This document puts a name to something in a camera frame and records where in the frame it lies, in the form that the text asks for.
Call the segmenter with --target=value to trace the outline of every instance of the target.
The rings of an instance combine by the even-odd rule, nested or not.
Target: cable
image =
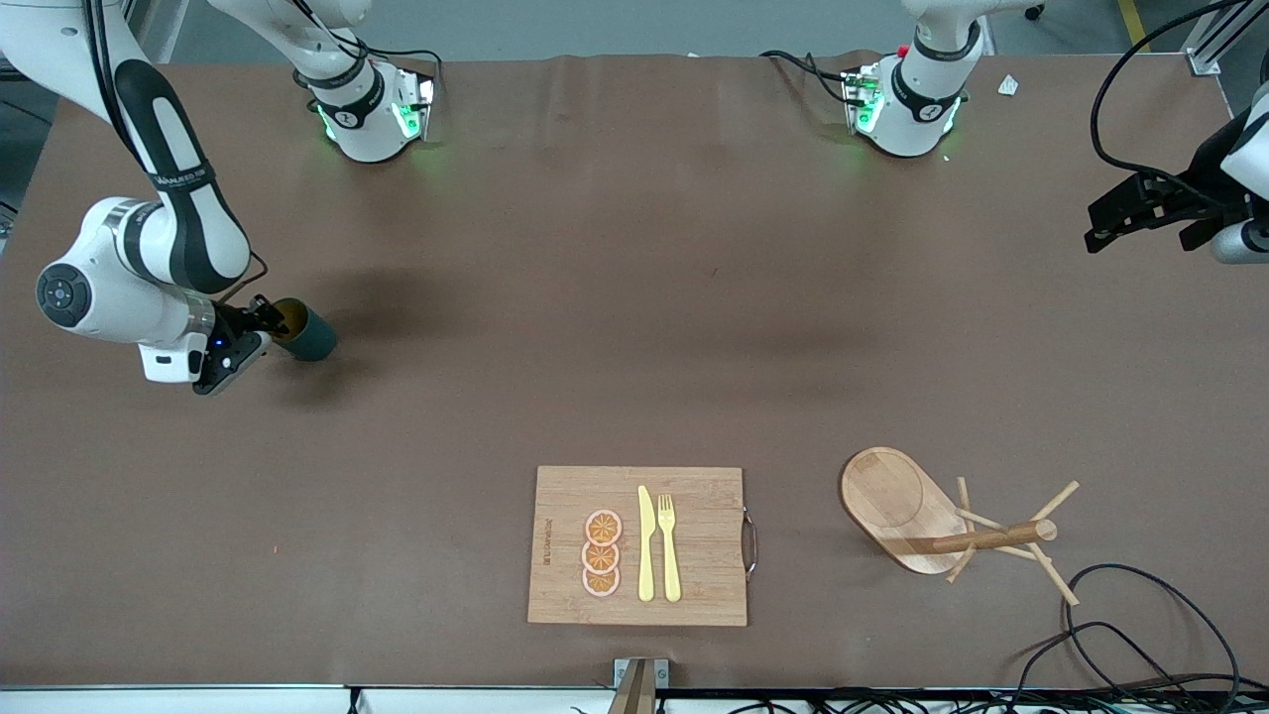
[[[255,250],[251,251],[251,256],[255,257],[256,263],[260,263],[260,271],[256,273],[256,274],[254,274],[254,275],[251,275],[251,276],[249,276],[249,278],[246,278],[246,279],[244,279],[244,280],[241,280],[241,282],[239,282],[233,287],[231,287],[228,289],[228,292],[226,292],[225,294],[222,294],[216,302],[218,302],[221,304],[225,304],[226,302],[230,301],[231,297],[233,297],[235,294],[237,294],[239,290],[241,290],[244,287],[246,287],[246,285],[251,284],[253,282],[255,282],[255,280],[263,278],[264,275],[269,274],[269,264],[265,263],[264,259],[260,257],[260,255],[258,255]]]
[[[761,55],[759,55],[759,57],[774,57],[774,58],[778,58],[778,60],[784,60],[786,62],[789,62],[791,65],[793,65],[794,67],[802,70],[803,72],[808,72],[808,74],[817,72],[824,79],[832,79],[832,80],[840,80],[841,79],[841,75],[827,74],[827,72],[820,71],[819,68],[812,68],[811,65],[807,65],[802,60],[798,60],[797,57],[794,57],[793,55],[789,55],[788,52],[784,52],[783,49],[768,49],[766,52],[763,52]]]
[[[119,109],[119,96],[114,90],[114,65],[110,63],[110,48],[105,25],[105,6],[102,0],[84,0],[84,28],[88,36],[89,53],[93,57],[93,71],[96,74],[96,86],[102,93],[102,104],[105,114],[118,134],[119,141],[132,153],[132,157],[141,162],[137,147],[132,143],[123,124],[123,113]]]
[[[442,60],[440,55],[437,55],[431,49],[381,49],[378,47],[372,47],[367,44],[360,38],[355,38],[357,41],[352,42],[345,37],[335,34],[332,29],[326,27],[326,23],[321,22],[321,18],[319,18],[317,14],[313,11],[313,9],[308,6],[308,3],[306,0],[291,0],[291,4],[294,5],[296,9],[298,9],[306,18],[308,18],[311,23],[313,23],[322,32],[329,34],[331,39],[334,39],[335,43],[339,44],[340,51],[343,51],[349,57],[353,57],[354,60],[359,60],[365,55],[373,55],[382,60],[387,60],[388,57],[407,57],[412,55],[426,55],[437,62],[437,74],[440,74],[440,67],[444,63],[444,60]],[[348,47],[355,48],[358,53],[353,55],[352,52],[348,51]]]
[[[848,96],[838,94],[836,91],[832,90],[832,86],[829,85],[829,80],[830,79],[834,80],[834,81],[841,81],[841,75],[844,72],[853,72],[853,71],[857,71],[859,67],[849,67],[849,68],[841,70],[841,72],[836,72],[836,74],[834,74],[834,72],[826,72],[826,71],[821,70],[819,65],[815,63],[815,57],[810,52],[807,52],[806,57],[802,58],[802,60],[798,60],[797,57],[794,57],[793,55],[789,55],[788,52],[784,52],[783,49],[768,49],[766,52],[763,52],[761,55],[759,55],[759,57],[772,57],[772,58],[775,58],[775,60],[784,60],[784,61],[792,63],[793,66],[796,66],[797,68],[802,70],[803,72],[807,72],[810,75],[815,75],[815,79],[820,80],[820,86],[822,86],[824,90],[829,93],[829,96],[832,96],[838,101],[841,101],[843,104],[846,104],[846,105],[850,105],[850,107],[863,107],[864,105],[864,103],[860,101],[859,99],[850,99]]]
[[[850,98],[848,98],[844,94],[845,93],[845,88],[843,88],[843,94],[841,95],[839,95],[836,91],[834,91],[832,88],[829,86],[829,80],[824,79],[824,72],[821,72],[820,67],[816,66],[815,57],[812,57],[810,52],[806,53],[806,61],[807,61],[808,65],[811,65],[811,71],[815,72],[815,79],[820,80],[820,86],[822,86],[824,90],[829,93],[829,96],[832,96],[834,99],[836,99],[838,101],[841,101],[843,104],[846,104],[848,107],[863,107],[864,105],[864,103],[862,100],[859,100],[859,99],[850,99]],[[838,75],[838,81],[841,81],[841,75]]]
[[[1185,13],[1184,15],[1180,15],[1179,18],[1174,18],[1174,19],[1164,23],[1162,25],[1160,25],[1157,29],[1147,33],[1141,39],[1138,39],[1132,47],[1128,48],[1127,52],[1123,53],[1122,57],[1119,57],[1119,60],[1114,63],[1114,66],[1110,67],[1110,72],[1107,74],[1105,80],[1101,81],[1101,88],[1098,89],[1098,94],[1093,99],[1093,112],[1089,114],[1089,134],[1090,134],[1090,138],[1093,140],[1093,150],[1096,151],[1098,157],[1100,157],[1107,164],[1110,164],[1112,166],[1115,166],[1115,167],[1119,167],[1119,169],[1126,169],[1126,170],[1129,170],[1129,171],[1140,171],[1140,172],[1143,172],[1143,174],[1151,174],[1154,176],[1165,179],[1165,180],[1173,183],[1174,185],[1176,185],[1178,188],[1185,190],[1187,193],[1194,195],[1195,198],[1198,198],[1203,203],[1207,203],[1209,207],[1213,207],[1213,208],[1221,207],[1221,203],[1218,203],[1217,200],[1214,200],[1213,198],[1211,198],[1209,195],[1207,195],[1202,190],[1198,190],[1197,188],[1194,188],[1190,184],[1185,183],[1180,178],[1178,178],[1178,176],[1175,176],[1175,175],[1173,175],[1173,174],[1170,174],[1170,172],[1167,172],[1167,171],[1165,171],[1162,169],[1156,169],[1156,167],[1148,166],[1146,164],[1134,164],[1134,162],[1131,162],[1131,161],[1124,161],[1122,159],[1117,159],[1117,157],[1112,156],[1110,153],[1108,153],[1107,150],[1101,147],[1101,129],[1099,127],[1099,120],[1098,119],[1099,119],[1099,117],[1101,114],[1101,101],[1105,99],[1107,91],[1110,89],[1110,84],[1114,82],[1114,79],[1119,75],[1119,71],[1124,67],[1124,65],[1128,63],[1128,60],[1131,60],[1133,57],[1133,55],[1136,55],[1137,52],[1140,52],[1142,47],[1145,47],[1146,44],[1148,44],[1150,42],[1155,41],[1155,39],[1157,39],[1161,34],[1164,34],[1164,33],[1166,33],[1169,30],[1173,30],[1173,29],[1175,29],[1175,28],[1178,28],[1178,27],[1180,27],[1180,25],[1183,25],[1183,24],[1185,24],[1185,23],[1188,23],[1188,22],[1190,22],[1190,20],[1193,20],[1195,18],[1200,18],[1200,16],[1208,14],[1208,13],[1214,13],[1214,11],[1217,11],[1220,9],[1228,8],[1231,5],[1237,5],[1239,3],[1246,3],[1246,0],[1218,0],[1217,3],[1212,3],[1211,5],[1204,5],[1204,6],[1194,10],[1194,11]]]
[[[53,122],[46,119],[44,117],[41,117],[39,114],[32,112],[30,109],[28,109],[25,107],[19,107],[19,105],[14,104],[13,101],[8,101],[5,99],[0,99],[0,104],[4,104],[5,107],[9,107],[10,109],[15,109],[18,112],[22,112],[23,114],[27,114],[28,117],[30,117],[30,118],[33,118],[36,120],[43,122],[44,126],[53,126]]]
[[[1082,696],[1086,696],[1093,701],[1101,703],[1099,695],[1112,695],[1117,701],[1132,700],[1134,704],[1145,705],[1157,711],[1167,711],[1170,714],[1230,714],[1236,710],[1260,710],[1269,708],[1269,705],[1251,705],[1250,708],[1235,708],[1235,704],[1237,703],[1237,698],[1242,686],[1250,685],[1256,689],[1265,689],[1265,685],[1256,682],[1255,680],[1249,680],[1246,677],[1242,677],[1239,668],[1239,659],[1235,656],[1233,649],[1230,647],[1228,640],[1225,638],[1225,634],[1221,632],[1220,628],[1217,628],[1216,623],[1212,621],[1212,619],[1193,600],[1187,597],[1181,591],[1176,590],[1175,586],[1160,578],[1159,576],[1154,576],[1151,573],[1147,573],[1146,571],[1142,571],[1140,568],[1133,568],[1131,566],[1122,566],[1119,563],[1103,563],[1099,566],[1090,566],[1080,571],[1079,573],[1075,574],[1074,578],[1071,578],[1070,582],[1071,590],[1072,591],[1076,590],[1079,587],[1080,581],[1082,581],[1086,576],[1099,571],[1121,571],[1134,574],[1165,590],[1169,595],[1181,601],[1185,605],[1185,607],[1189,609],[1192,613],[1194,613],[1194,615],[1197,615],[1199,620],[1202,620],[1203,624],[1207,626],[1207,629],[1216,637],[1217,642],[1221,644],[1221,648],[1225,652],[1226,658],[1230,662],[1230,673],[1227,675],[1197,673],[1197,675],[1183,675],[1179,677],[1173,676],[1140,644],[1137,644],[1131,637],[1128,637],[1127,633],[1124,633],[1115,625],[1101,620],[1075,624],[1071,606],[1063,604],[1062,609],[1063,632],[1056,635],[1055,638],[1049,639],[1049,642],[1047,642],[1043,647],[1036,651],[1036,653],[1032,654],[1030,658],[1027,661],[1027,663],[1023,666],[1023,672],[1018,680],[1018,686],[1014,690],[1013,695],[1008,699],[1006,704],[1008,711],[1010,713],[1014,711],[1014,708],[1022,703],[1023,696],[1025,694],[1027,678],[1030,676],[1032,668],[1036,666],[1036,663],[1038,663],[1047,653],[1049,653],[1053,648],[1056,648],[1057,646],[1062,644],[1066,640],[1071,640],[1071,644],[1075,646],[1084,663],[1088,665],[1088,667],[1093,670],[1098,675],[1098,677],[1100,677],[1101,681],[1107,684],[1108,689],[1089,690],[1086,692],[1082,692]],[[1156,675],[1159,675],[1159,680],[1145,685],[1132,685],[1132,686],[1124,686],[1112,680],[1105,673],[1105,671],[1093,659],[1088,649],[1084,647],[1084,642],[1080,639],[1080,633],[1093,629],[1108,630],[1117,638],[1119,638],[1119,640],[1127,644],[1141,658],[1141,661],[1143,661]],[[1212,708],[1209,705],[1206,705],[1200,700],[1195,699],[1194,695],[1187,691],[1185,687],[1183,686],[1185,684],[1195,681],[1228,681],[1230,690],[1225,695],[1223,703],[1218,708]],[[1180,692],[1180,696],[1175,694],[1165,694],[1155,691],[1159,689],[1176,689]],[[1185,708],[1179,706],[1180,703],[1185,703],[1187,706]],[[1101,703],[1100,706],[1104,708],[1105,703]]]
[[[359,714],[362,687],[348,687],[348,714]]]
[[[775,714],[777,711],[779,711],[780,714],[797,714],[797,711],[793,711],[792,709],[784,706],[783,704],[775,704],[774,701],[768,701],[765,699],[759,701],[758,704],[750,704],[747,706],[741,706],[740,709],[732,709],[727,714],[744,714],[745,711],[755,711],[759,709],[765,709],[768,714]]]

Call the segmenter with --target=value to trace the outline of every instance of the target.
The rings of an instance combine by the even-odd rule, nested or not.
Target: metal handle
[[[754,525],[754,519],[749,516],[749,509],[742,507],[740,510],[742,521],[740,524],[740,557],[745,557],[745,533],[749,533],[749,566],[745,568],[745,582],[754,577],[754,569],[758,568],[758,526]]]

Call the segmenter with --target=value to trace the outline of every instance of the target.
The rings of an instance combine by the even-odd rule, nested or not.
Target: dark green cup
[[[282,312],[288,334],[273,334],[273,340],[294,354],[301,363],[320,363],[335,349],[335,327],[294,297],[283,297],[273,303]]]

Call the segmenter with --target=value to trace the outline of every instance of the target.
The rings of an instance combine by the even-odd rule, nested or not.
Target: yellow knife
[[[652,534],[656,533],[656,510],[652,509],[652,497],[647,495],[647,487],[638,487],[638,599],[651,602],[656,597],[656,587],[652,585]]]

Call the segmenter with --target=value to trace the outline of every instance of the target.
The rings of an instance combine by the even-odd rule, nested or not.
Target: brown tablecloth
[[[589,685],[662,656],[683,686],[1015,682],[1055,588],[1005,555],[956,586],[882,557],[836,497],[874,445],[967,477],[997,520],[1079,479],[1058,568],[1167,577],[1263,675],[1269,271],[1171,232],[1085,254],[1085,205],[1122,178],[1088,138],[1110,63],[986,58],[915,160],[765,60],[454,65],[434,142],[373,166],[287,67],[166,67],[260,289],[341,339],[214,399],[37,311],[82,212],[150,195],[62,107],[3,260],[0,678]],[[1107,143],[1180,169],[1226,115],[1214,80],[1143,57]],[[527,624],[539,464],[742,467],[750,626]],[[1166,597],[1080,594],[1174,671],[1223,667]],[[1033,682],[1095,684],[1065,651]]]

